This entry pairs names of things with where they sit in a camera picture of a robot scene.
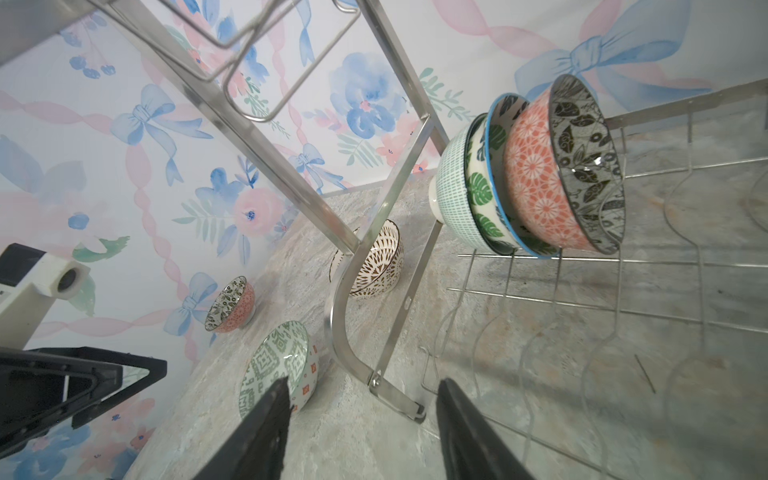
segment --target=white robot part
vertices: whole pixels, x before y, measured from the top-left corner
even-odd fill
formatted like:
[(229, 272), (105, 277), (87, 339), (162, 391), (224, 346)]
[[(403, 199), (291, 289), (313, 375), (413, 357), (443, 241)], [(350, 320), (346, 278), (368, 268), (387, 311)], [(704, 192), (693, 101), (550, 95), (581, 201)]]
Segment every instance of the white robot part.
[(0, 255), (0, 347), (23, 349), (56, 299), (80, 291), (91, 269), (13, 243)]

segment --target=dish rack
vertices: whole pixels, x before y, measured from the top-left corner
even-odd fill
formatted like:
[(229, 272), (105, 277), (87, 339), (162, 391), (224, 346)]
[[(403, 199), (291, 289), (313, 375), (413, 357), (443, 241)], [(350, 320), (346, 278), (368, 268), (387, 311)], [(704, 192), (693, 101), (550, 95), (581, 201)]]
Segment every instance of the dish rack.
[[(141, 0), (26, 0), (26, 2), (3, 2), (0, 5), (0, 31), (2, 32), (3, 46), (0, 48), (0, 64), (21, 54), (23, 51), (31, 48), (48, 36), (60, 31), (65, 26), (79, 19), (83, 15), (92, 12), (95, 9), (101, 10), (106, 16), (120, 25), (131, 35), (126, 37), (141, 51), (143, 55), (152, 59), (156, 66), (161, 69), (168, 78), (184, 95), (195, 105), (206, 117), (215, 125), (225, 136), (251, 160), (260, 171), (273, 182), (273, 184), (305, 214), (314, 225), (319, 228), (328, 239), (333, 242), (342, 252), (344, 260), (336, 272), (331, 283), (331, 289), (326, 301), (326, 340), (333, 353), (335, 360), (355, 379), (365, 384), (370, 393), (383, 401), (396, 412), (410, 418), (411, 420), (422, 422), (425, 418), (425, 407), (413, 399), (409, 398), (400, 389), (396, 388), (389, 380), (385, 378), (386, 370), (392, 354), (395, 351), (398, 338), (403, 330), (409, 310), (415, 299), (417, 289), (421, 283), (422, 276), (429, 264), (430, 256), (437, 242), (442, 229), (442, 224), (435, 222), (429, 233), (429, 237), (423, 247), (422, 255), (415, 267), (414, 273), (410, 279), (406, 294), (402, 299), (399, 310), (392, 323), (389, 336), (384, 345), (379, 360), (374, 366), (365, 364), (353, 352), (346, 333), (345, 315), (349, 291), (353, 285), (359, 269), (381, 230), (386, 218), (408, 179), (412, 168), (419, 157), (426, 141), (431, 138), (437, 151), (442, 154), (448, 143), (448, 137), (445, 133), (434, 107), (422, 87), (419, 77), (411, 65), (405, 50), (394, 32), (392, 24), (387, 18), (386, 13), (379, 0), (357, 0), (357, 8), (351, 7), (339, 0), (331, 0), (340, 14), (350, 15), (349, 22), (333, 38), (333, 40), (317, 55), (316, 60), (299, 76), (296, 83), (288, 90), (285, 96), (276, 104), (271, 113), (264, 117), (243, 112), (233, 101), (228, 93), (227, 85), (237, 71), (240, 63), (244, 59), (250, 46), (280, 19), (285, 16), (300, 0), (269, 0), (263, 7), (263, 10), (246, 26), (239, 30), (228, 41), (219, 41), (207, 31), (197, 26), (194, 22), (186, 18), (176, 7), (173, 0), (158, 0), (165, 8), (169, 8), (178, 18), (187, 23), (189, 27), (196, 30), (205, 37), (211, 44), (219, 48), (231, 48), (237, 42), (242, 42), (242, 48), (238, 51), (232, 51), (232, 56), (228, 61), (218, 67), (211, 74), (204, 74), (199, 66), (189, 57), (186, 51), (171, 37), (163, 25), (151, 13), (151, 11), (142, 3)], [(298, 90), (302, 83), (311, 75), (314, 68), (327, 56), (333, 46), (344, 36), (352, 25), (362, 16), (369, 24), (377, 42), (383, 50), (384, 55), (392, 66), (397, 78), (402, 84), (408, 99), (421, 119), (421, 125), (417, 132), (411, 136), (411, 140), (406, 146), (404, 153), (399, 158), (397, 164), (392, 168), (389, 176), (379, 191), (379, 196), (360, 228), (361, 235), (357, 237), (352, 228), (345, 224), (339, 216), (327, 205), (325, 200), (311, 188), (305, 180), (285, 161), (282, 154), (264, 137), (257, 129), (256, 123), (263, 123), (272, 120), (282, 107), (284, 107), (290, 97)], [(672, 217), (670, 208), (670, 199), (675, 198), (676, 192), (684, 189), (694, 173), (699, 170), (713, 170), (728, 168), (737, 165), (762, 164), (768, 161), (768, 157), (754, 157), (743, 160), (731, 160), (717, 164), (698, 164), (695, 161), (694, 150), (694, 116), (707, 112), (715, 107), (725, 104), (735, 104), (746, 99), (765, 95), (768, 91), (768, 80), (755, 81), (750, 84), (744, 84), (733, 88), (728, 88), (712, 94), (705, 94), (689, 100), (677, 101), (670, 104), (661, 105), (654, 108), (648, 108), (642, 111), (635, 111), (629, 114), (619, 115), (608, 118), (607, 124), (614, 131), (614, 138), (621, 139), (621, 148), (623, 151), (623, 163), (625, 173), (625, 187), (631, 188), (633, 182), (638, 182), (650, 177), (667, 177), (674, 174), (684, 174), (684, 177), (676, 182), (671, 191), (664, 198), (661, 209), (663, 211), (664, 222), (677, 236), (680, 241), (678, 247), (686, 247), (693, 254), (682, 255), (681, 258), (664, 258), (664, 255), (648, 255), (645, 258), (634, 258), (620, 250), (618, 254), (612, 257), (589, 257), (585, 255), (569, 255), (560, 253), (559, 257), (552, 260), (538, 260), (534, 257), (524, 255), (513, 255), (511, 257), (502, 257), (498, 255), (484, 255), (473, 253), (463, 253), (459, 257), (468, 259), (469, 266), (466, 272), (465, 281), (462, 286), (452, 286), (448, 290), (455, 291), (458, 294), (455, 308), (447, 315), (442, 323), (441, 329), (436, 333), (435, 342), (431, 348), (423, 347), (427, 353), (427, 362), (425, 364), (424, 378), (422, 386), (436, 393), (435, 387), (429, 385), (427, 375), (434, 370), (436, 378), (439, 378), (438, 362), (443, 359), (446, 352), (446, 345), (451, 342), (451, 334), (457, 327), (457, 312), (462, 307), (462, 301), (467, 296), (483, 296), (488, 298), (498, 298), (503, 300), (508, 306), (511, 302), (537, 304), (547, 306), (550, 311), (547, 313), (549, 321), (543, 323), (540, 328), (529, 336), (527, 342), (523, 345), (522, 354), (518, 363), (518, 378), (523, 393), (524, 404), (530, 421), (524, 427), (512, 425), (491, 413), (486, 413), (486, 418), (495, 424), (515, 432), (524, 439), (524, 446), (521, 454), (523, 462), (526, 461), (531, 445), (541, 445), (547, 449), (564, 455), (566, 458), (585, 465), (590, 470), (600, 472), (601, 476), (611, 478), (623, 478), (623, 476), (613, 473), (608, 461), (606, 435), (600, 433), (596, 427), (597, 421), (590, 418), (589, 425), (598, 432), (596, 435), (597, 444), (599, 444), (599, 461), (587, 458), (588, 455), (573, 453), (572, 451), (557, 445), (555, 442), (543, 439), (535, 432), (535, 423), (537, 417), (531, 402), (526, 394), (526, 385), (523, 381), (525, 373), (525, 361), (531, 351), (531, 346), (536, 339), (546, 336), (548, 331), (556, 329), (562, 325), (562, 319), (558, 319), (559, 313), (556, 310), (578, 309), (591, 311), (595, 314), (603, 313), (611, 315), (612, 327), (609, 327), (608, 334), (601, 337), (599, 342), (589, 353), (586, 363), (581, 368), (580, 378), (581, 398), (579, 403), (585, 412), (590, 410), (590, 399), (585, 395), (588, 387), (587, 373), (594, 366), (594, 361), (601, 350), (607, 348), (612, 341), (620, 338), (620, 325), (622, 316), (638, 316), (650, 318), (653, 321), (664, 321), (669, 323), (679, 323), (681, 325), (696, 326), (699, 329), (699, 343), (696, 349), (692, 349), (689, 355), (686, 355), (678, 364), (672, 368), (667, 380), (666, 386), (657, 386), (661, 392), (666, 392), (664, 398), (665, 415), (669, 415), (669, 391), (676, 379), (680, 377), (687, 366), (696, 361), (707, 361), (708, 338), (714, 329), (724, 329), (749, 334), (768, 334), (768, 328), (764, 325), (743, 325), (739, 323), (725, 323), (710, 321), (705, 314), (704, 297), (705, 286), (704, 277), (708, 269), (732, 267), (750, 272), (766, 272), (768, 261), (744, 262), (732, 260), (732, 256), (724, 255), (724, 260), (712, 261), (705, 252), (705, 248), (695, 240), (692, 240), (685, 232), (676, 227), (676, 220)], [(660, 167), (656, 170), (640, 171), (626, 174), (627, 172), (627, 139), (630, 137), (627, 133), (629, 129), (643, 127), (648, 129), (655, 128), (654, 122), (667, 119), (668, 122), (680, 123), (687, 126), (687, 155), (686, 160), (681, 165), (673, 167)], [(754, 191), (760, 182), (766, 176), (766, 172), (756, 175), (752, 186), (748, 189), (745, 208), (752, 216), (755, 228), (768, 233), (768, 226), (755, 213)], [(506, 278), (504, 279), (505, 288), (502, 291), (482, 290), (468, 288), (468, 281), (473, 273), (472, 266), (479, 261), (495, 259), (497, 262), (508, 262)], [(555, 268), (554, 272), (554, 291), (548, 296), (536, 296), (524, 293), (525, 288), (517, 288), (511, 281), (512, 272), (516, 271), (517, 265), (525, 262), (537, 262), (537, 266), (550, 265)], [(594, 267), (611, 266), (615, 268), (615, 280), (612, 281), (613, 303), (587, 303), (585, 301), (563, 300), (558, 297), (558, 288), (562, 291), (563, 270), (570, 265), (583, 265)], [(697, 291), (695, 292), (694, 303), (697, 305), (695, 311), (685, 314), (654, 313), (648, 310), (638, 309), (636, 306), (626, 305), (622, 301), (622, 275), (629, 267), (673, 267), (673, 268), (693, 268), (696, 272)], [(477, 386), (478, 394), (480, 386), (477, 380), (475, 368), (475, 354), (478, 343), (482, 339), (483, 333), (498, 317), (489, 319), (482, 329), (477, 333), (472, 346), (472, 375)], [(650, 377), (642, 366), (640, 357), (637, 357), (637, 363), (643, 368), (646, 379), (651, 384)]]

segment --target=painted bow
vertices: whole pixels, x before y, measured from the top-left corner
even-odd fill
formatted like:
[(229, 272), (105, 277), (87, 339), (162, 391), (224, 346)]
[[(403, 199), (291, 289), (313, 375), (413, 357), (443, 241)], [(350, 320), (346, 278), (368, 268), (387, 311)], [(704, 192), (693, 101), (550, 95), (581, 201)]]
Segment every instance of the painted bow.
[(323, 156), (312, 144), (304, 144), (304, 149), (301, 154), (288, 157), (288, 161), (296, 168), (296, 171), (300, 174), (309, 175), (315, 180), (317, 184), (317, 193), (323, 193), (323, 178), (330, 183), (336, 185), (338, 188), (345, 190), (346, 187), (341, 183), (343, 177), (341, 175), (335, 175), (326, 171), (317, 165), (324, 165), (326, 161)]
[(547, 51), (515, 72), (518, 90), (533, 99), (561, 74), (595, 70), (602, 86), (629, 111), (711, 91), (648, 84), (618, 74), (609, 65), (658, 61), (674, 54), (683, 43), (690, 16), (690, 0), (638, 0), (605, 35), (595, 35), (573, 51)]
[(315, 54), (312, 53), (312, 44), (310, 44), (310, 33), (306, 30), (310, 26), (312, 19), (312, 10), (310, 9), (310, 0), (302, 0), (296, 4), (296, 10), (299, 12), (301, 22), (304, 28), (299, 35), (299, 55), (301, 55), (301, 65), (315, 61)]
[(185, 121), (162, 118), (163, 115), (171, 113), (175, 109), (176, 105), (160, 87), (149, 84), (141, 89), (141, 103), (136, 105), (130, 114), (118, 115), (110, 126), (112, 134), (129, 145), (138, 145), (144, 137), (144, 130), (160, 144), (169, 157), (165, 166), (165, 178), (168, 185), (172, 185), (174, 180), (184, 182), (174, 161), (176, 142), (165, 130), (155, 127), (150, 122), (153, 121), (161, 127), (188, 137), (213, 138), (204, 131), (198, 130), (203, 121), (202, 118)]
[[(189, 329), (192, 317), (200, 323), (205, 321), (205, 317), (208, 314), (208, 308), (210, 307), (210, 305), (205, 304), (212, 302), (204, 302), (204, 300), (207, 296), (215, 292), (216, 288), (218, 288), (216, 280), (210, 278), (205, 273), (195, 273), (192, 276), (192, 280), (190, 280), (189, 295), (187, 295), (181, 303), (180, 308), (177, 308), (170, 313), (167, 320), (165, 320), (163, 330), (171, 335), (182, 336)], [(199, 310), (199, 306), (205, 307), (205, 310)]]

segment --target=patterned bowl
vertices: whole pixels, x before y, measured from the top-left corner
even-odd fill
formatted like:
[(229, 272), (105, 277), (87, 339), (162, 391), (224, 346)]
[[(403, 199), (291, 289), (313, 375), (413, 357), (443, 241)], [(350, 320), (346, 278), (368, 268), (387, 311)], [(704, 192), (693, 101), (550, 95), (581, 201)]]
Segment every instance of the patterned bowl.
[[(493, 102), (488, 117), (469, 141), (467, 190), (475, 224), (496, 253), (509, 255), (521, 247), (535, 257), (550, 257), (557, 249), (523, 226), (503, 181), (508, 132), (527, 106), (524, 98), (514, 94), (503, 94)], [(497, 176), (502, 179), (499, 185)]]
[[(343, 259), (341, 250), (337, 250), (331, 260), (328, 281), (331, 281)], [(395, 222), (387, 219), (368, 252), (366, 261), (352, 284), (349, 296), (375, 296), (389, 292), (400, 280), (402, 271), (402, 240)]]
[(248, 362), (237, 400), (240, 417), (245, 418), (274, 381), (284, 376), (291, 412), (301, 410), (317, 386), (316, 345), (300, 322), (285, 322), (272, 330)]
[(536, 237), (564, 248), (618, 249), (621, 169), (597, 103), (576, 77), (561, 75), (523, 112), (504, 160), (512, 205)]
[(210, 306), (205, 317), (205, 330), (227, 333), (243, 326), (253, 318), (256, 310), (253, 287), (244, 276), (225, 286)]
[(478, 115), (448, 142), (440, 157), (437, 175), (429, 185), (429, 206), (435, 217), (448, 225), (464, 244), (480, 252), (491, 253), (493, 250), (483, 239), (472, 216), (464, 175), (469, 139), (480, 128), (484, 118), (485, 114)]

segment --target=wall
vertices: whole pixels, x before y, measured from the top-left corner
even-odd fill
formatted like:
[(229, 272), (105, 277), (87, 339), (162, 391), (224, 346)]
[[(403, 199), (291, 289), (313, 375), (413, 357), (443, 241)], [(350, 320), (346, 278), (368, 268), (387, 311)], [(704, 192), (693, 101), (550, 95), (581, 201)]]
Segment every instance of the wall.
[[(203, 69), (225, 58), (147, 4)], [(178, 5), (223, 38), (259, 8)], [(449, 134), (499, 94), (533, 97), (566, 71), (608, 115), (768, 76), (765, 2), (386, 7)], [(257, 42), (233, 96), (266, 112), (348, 20), (330, 2), (303, 2)], [(417, 124), (361, 19), (262, 131), (326, 194), (383, 180)], [(296, 210), (103, 15), (0, 68), (0, 135), (0, 248), (18, 241), (92, 268), (28, 348), (90, 345), (169, 362), (164, 380), (113, 412), (1, 461), (0, 478), (121, 478), (215, 341), (200, 323), (207, 305), (236, 275), (258, 275)], [(414, 170), (437, 160), (430, 145)]]

